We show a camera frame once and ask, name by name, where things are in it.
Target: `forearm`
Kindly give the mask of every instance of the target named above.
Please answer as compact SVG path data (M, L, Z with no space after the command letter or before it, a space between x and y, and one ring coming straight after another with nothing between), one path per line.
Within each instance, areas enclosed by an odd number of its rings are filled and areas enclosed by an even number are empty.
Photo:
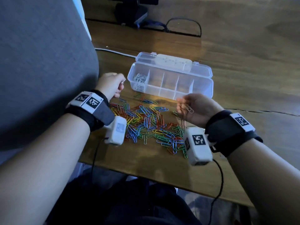
M300 171L255 139L228 161L258 212L271 224L299 224Z
M44 222L68 182L89 134L84 120L65 114L0 166L0 224Z

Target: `person's left hand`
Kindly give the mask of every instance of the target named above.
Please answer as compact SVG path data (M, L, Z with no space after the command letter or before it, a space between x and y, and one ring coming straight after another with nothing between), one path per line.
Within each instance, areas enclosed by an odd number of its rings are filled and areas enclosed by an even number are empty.
M101 91L108 101L110 101L112 97L120 97L120 92L124 88L124 85L121 82L124 82L124 80L126 80L126 78L122 73L105 73L99 78L95 89Z

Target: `hand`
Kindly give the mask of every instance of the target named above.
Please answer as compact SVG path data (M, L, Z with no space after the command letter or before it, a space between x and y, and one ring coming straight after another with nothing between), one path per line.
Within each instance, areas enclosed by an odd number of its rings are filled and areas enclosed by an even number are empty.
M108 101L110 101L113 97L120 97L120 92L124 89L124 85L121 82L124 82L124 80L126 80L126 78L122 73L105 73L99 78L98 85L95 89L101 91Z
M223 107L216 101L202 94L188 94L183 96L183 98L177 98L177 101L178 116L201 128L205 128L208 120L223 110ZM182 105L185 103L194 110L194 113L190 113L185 109Z

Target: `clear plastic organizer box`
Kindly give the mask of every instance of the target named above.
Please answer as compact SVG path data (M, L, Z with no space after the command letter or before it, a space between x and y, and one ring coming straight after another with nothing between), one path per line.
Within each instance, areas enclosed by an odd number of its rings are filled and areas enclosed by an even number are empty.
M176 100L189 93L212 98L214 82L207 65L180 57L141 52L128 80L133 90Z

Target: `open container lid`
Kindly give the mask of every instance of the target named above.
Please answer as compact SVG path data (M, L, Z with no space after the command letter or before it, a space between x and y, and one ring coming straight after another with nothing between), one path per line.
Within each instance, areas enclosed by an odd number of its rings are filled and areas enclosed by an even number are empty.
M199 64L199 62L196 61L192 62L189 59L181 57L156 54L155 52L140 52L135 60L139 63L150 64L152 66L163 68L166 70L202 76L205 78L212 77L212 69L209 66Z

